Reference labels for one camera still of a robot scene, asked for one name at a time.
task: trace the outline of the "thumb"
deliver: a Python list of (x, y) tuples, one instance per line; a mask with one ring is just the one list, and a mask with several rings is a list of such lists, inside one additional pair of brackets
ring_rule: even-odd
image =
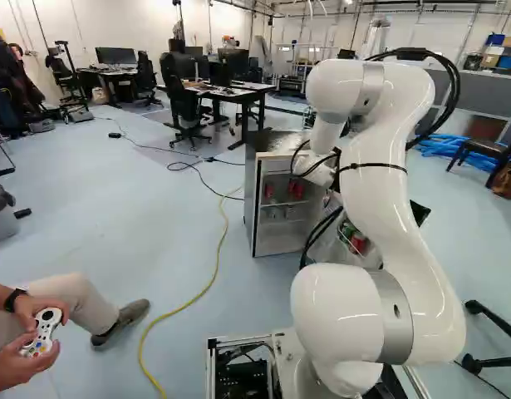
[(34, 333), (37, 330), (36, 319), (31, 314), (21, 313), (18, 317), (28, 333)]
[(33, 341), (37, 336), (37, 332), (25, 332), (23, 335), (15, 338), (13, 341), (11, 341), (8, 345), (6, 345), (7, 349), (10, 349), (14, 352), (18, 351), (22, 347), (24, 347), (26, 344)]

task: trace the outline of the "white game controller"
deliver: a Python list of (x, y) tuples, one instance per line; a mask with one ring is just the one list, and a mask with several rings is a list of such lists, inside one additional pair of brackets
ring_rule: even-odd
[(58, 308), (46, 308), (36, 314), (37, 337), (28, 342), (19, 353), (25, 357), (38, 357), (52, 348), (52, 334), (61, 323), (63, 312)]

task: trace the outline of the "wrist watch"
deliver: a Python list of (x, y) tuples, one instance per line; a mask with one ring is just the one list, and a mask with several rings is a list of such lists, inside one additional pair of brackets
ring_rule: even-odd
[(15, 299), (17, 299), (19, 295), (28, 295), (28, 293), (23, 289), (15, 288), (4, 301), (4, 310), (6, 312), (15, 313)]

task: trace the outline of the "trash bin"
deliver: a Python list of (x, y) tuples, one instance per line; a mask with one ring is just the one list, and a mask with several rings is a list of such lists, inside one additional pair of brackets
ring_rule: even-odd
[(13, 214), (15, 198), (0, 185), (0, 241), (11, 237), (19, 230), (19, 224)]

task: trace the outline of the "blue cable bundle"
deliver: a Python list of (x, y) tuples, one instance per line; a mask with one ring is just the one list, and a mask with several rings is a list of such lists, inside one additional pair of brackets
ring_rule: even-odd
[[(423, 156), (447, 156), (452, 158), (462, 142), (468, 139), (469, 137), (461, 135), (430, 135), (427, 140), (421, 141), (416, 149)], [(491, 172), (497, 166), (497, 160), (494, 158), (474, 152), (469, 154), (465, 162), (485, 172)]]

